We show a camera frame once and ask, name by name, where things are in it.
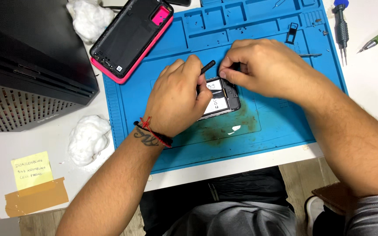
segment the blue silicone repair mat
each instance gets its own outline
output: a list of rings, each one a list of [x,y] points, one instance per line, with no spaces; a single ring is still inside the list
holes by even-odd
[[[173,23],[124,85],[103,75],[116,148],[134,128],[133,122],[143,116],[151,88],[166,65],[196,54],[204,65],[217,61],[206,73],[207,78],[215,77],[234,40],[284,42],[291,23],[299,25],[297,35],[294,45],[286,45],[299,54],[322,53],[304,60],[347,91],[320,0],[280,0],[278,7],[277,0],[221,1],[175,13]],[[197,121],[176,136],[152,173],[315,142],[299,106],[241,87],[238,91],[240,110]]]

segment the red string bracelet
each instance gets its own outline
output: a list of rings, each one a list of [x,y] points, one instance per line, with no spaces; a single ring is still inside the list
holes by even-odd
[[[139,119],[142,121],[142,126],[139,126],[139,122],[138,121],[135,121],[134,122],[134,125],[135,126],[138,126],[138,127],[140,127],[140,128],[142,128],[143,130],[145,130],[145,131],[149,131],[150,133],[152,133],[152,135],[156,138],[156,139],[158,139],[164,146],[166,146],[166,147],[168,147],[168,148],[171,148],[171,144],[173,143],[173,140],[171,139],[171,138],[169,138],[169,137],[167,137],[167,136],[165,136],[164,134],[160,134],[160,133],[157,133],[157,132],[154,132],[154,131],[152,131],[151,129],[150,129],[150,127],[149,127],[149,121],[150,121],[150,118],[151,118],[151,116],[149,116],[148,118],[147,118],[147,120],[146,121],[144,121],[143,119],[142,119],[142,117],[140,117]]]

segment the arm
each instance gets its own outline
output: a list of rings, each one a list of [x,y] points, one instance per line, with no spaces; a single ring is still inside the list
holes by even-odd
[[[356,196],[378,195],[378,121],[294,51],[275,40],[236,41],[219,70],[232,83],[300,105],[334,174]]]
[[[143,120],[174,137],[197,121],[212,98],[196,56],[167,66],[154,84]],[[56,235],[119,235],[134,215],[164,146],[136,127],[68,206]]]

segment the wrist tattoo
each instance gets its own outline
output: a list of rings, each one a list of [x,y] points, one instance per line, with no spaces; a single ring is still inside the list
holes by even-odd
[[[137,131],[134,133],[134,137],[141,138],[141,142],[145,146],[158,146],[158,139],[156,137],[152,136],[152,134],[144,133],[138,126],[135,128]]]

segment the antec logo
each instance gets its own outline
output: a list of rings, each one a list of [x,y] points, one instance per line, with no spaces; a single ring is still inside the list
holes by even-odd
[[[45,121],[45,120],[49,120],[50,118],[53,118],[53,117],[55,117],[55,116],[57,116],[57,115],[59,115],[59,114],[55,114],[55,115],[52,115],[52,116],[50,116],[50,117],[46,117],[45,119],[38,121],[38,123],[40,123],[40,122],[42,122],[42,121]]]

